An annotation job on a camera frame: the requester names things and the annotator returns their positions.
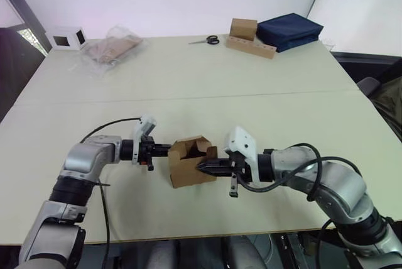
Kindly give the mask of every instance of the open cardboard box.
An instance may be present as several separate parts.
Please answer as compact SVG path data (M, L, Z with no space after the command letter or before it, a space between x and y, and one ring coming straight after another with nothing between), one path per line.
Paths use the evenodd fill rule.
M168 152L170 179L173 188L215 181L216 177L197 169L206 159L215 159L218 149L203 137L196 136L176 141Z

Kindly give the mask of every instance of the black scissor handle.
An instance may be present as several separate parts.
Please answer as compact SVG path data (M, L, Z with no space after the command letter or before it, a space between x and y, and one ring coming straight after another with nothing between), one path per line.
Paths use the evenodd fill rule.
M217 35L210 35L207 37L207 43L210 45L219 44L218 36Z

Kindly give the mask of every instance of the wooden block with holes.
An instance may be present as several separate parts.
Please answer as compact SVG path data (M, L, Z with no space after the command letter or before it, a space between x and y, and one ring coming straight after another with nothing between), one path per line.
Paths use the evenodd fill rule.
M234 36L230 36L227 38L226 47L270 59L274 57L276 52L276 47L274 46L269 46L262 43L255 43L253 41L243 40L242 38L235 38Z

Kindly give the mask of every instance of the white box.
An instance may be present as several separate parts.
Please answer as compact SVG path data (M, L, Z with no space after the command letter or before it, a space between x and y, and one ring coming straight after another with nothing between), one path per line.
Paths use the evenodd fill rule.
M45 35L56 50L80 50L87 43L81 27L54 27Z

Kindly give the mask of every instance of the scissors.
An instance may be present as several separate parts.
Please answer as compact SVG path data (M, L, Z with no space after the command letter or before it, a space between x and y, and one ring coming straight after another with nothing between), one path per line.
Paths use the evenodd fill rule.
M216 44L219 44L218 36L216 36L216 35L210 35L210 36L208 36L205 40L202 40L202 41L193 41L192 43L189 43L189 44L199 44L199 43L208 43L209 45L216 45Z

